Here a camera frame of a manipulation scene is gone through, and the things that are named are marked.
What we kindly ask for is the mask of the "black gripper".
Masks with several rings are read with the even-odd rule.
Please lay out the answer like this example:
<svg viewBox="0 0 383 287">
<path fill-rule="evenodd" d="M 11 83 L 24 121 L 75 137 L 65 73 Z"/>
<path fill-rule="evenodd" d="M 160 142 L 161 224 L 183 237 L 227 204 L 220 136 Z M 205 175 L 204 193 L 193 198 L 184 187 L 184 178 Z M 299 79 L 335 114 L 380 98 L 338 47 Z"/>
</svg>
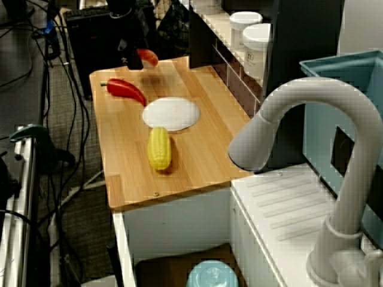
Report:
<svg viewBox="0 0 383 287">
<path fill-rule="evenodd" d="M 121 61 L 129 69 L 143 69 L 137 47 L 141 36 L 141 21 L 136 14 L 116 14 L 115 24 L 120 38 L 118 50 L 121 50 Z"/>
</svg>

